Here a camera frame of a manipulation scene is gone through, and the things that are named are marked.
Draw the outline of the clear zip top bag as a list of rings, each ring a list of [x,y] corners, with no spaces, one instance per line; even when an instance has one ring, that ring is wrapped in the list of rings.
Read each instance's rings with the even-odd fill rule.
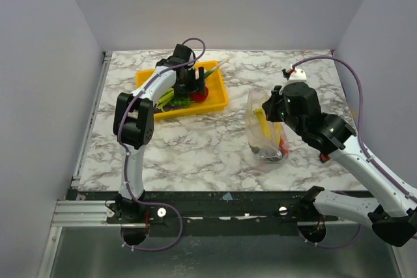
[[[266,92],[256,91],[254,89],[249,91],[244,118],[246,137],[249,147],[251,145],[279,150],[279,144],[270,142],[263,137],[261,126],[253,113],[255,109],[262,109],[262,104],[267,100],[268,95]],[[286,136],[283,126],[279,122],[273,123],[278,123],[281,126],[281,134]]]

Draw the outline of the yellow toy bananas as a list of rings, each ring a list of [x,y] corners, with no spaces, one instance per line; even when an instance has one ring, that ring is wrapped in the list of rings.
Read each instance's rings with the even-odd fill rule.
[[[279,144],[281,142],[281,126],[278,123],[267,121],[265,112],[261,108],[255,109],[253,113],[261,126],[263,137],[270,142]]]

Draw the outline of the red toy apple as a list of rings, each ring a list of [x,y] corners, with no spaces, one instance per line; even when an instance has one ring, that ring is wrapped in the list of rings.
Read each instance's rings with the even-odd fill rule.
[[[208,95],[209,95],[209,89],[207,86],[205,86],[204,91],[195,91],[195,92],[190,93],[190,99],[193,102],[202,103],[208,98]]]

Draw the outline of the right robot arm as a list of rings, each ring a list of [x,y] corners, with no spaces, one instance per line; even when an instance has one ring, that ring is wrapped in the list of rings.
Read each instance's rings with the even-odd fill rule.
[[[304,219],[340,217],[371,228],[396,247],[416,235],[416,188],[371,154],[343,118],[323,113],[315,89],[304,82],[276,85],[262,108],[268,121],[285,123],[303,142],[348,170],[372,195],[357,198],[310,188],[299,206]]]

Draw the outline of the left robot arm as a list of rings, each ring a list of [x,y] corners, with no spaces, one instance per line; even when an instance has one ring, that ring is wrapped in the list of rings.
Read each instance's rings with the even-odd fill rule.
[[[200,58],[184,42],[173,54],[156,63],[151,76],[135,91],[117,97],[113,133],[123,155],[122,180],[115,199],[115,213],[136,223],[144,216],[143,158],[154,133],[154,108],[163,94],[173,88],[175,96],[206,95],[204,70],[196,70]]]

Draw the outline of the red toy chili pepper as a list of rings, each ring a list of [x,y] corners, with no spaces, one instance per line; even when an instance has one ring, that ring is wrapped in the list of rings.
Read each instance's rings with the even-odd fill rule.
[[[284,157],[289,155],[289,145],[285,135],[281,135],[279,143],[280,152]]]

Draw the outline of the grey toy fish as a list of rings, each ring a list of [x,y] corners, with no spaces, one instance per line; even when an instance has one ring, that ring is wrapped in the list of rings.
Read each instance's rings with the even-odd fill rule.
[[[250,149],[256,158],[263,161],[279,162],[286,158],[286,154],[283,154],[280,150],[275,150],[270,147],[258,147],[250,145]]]

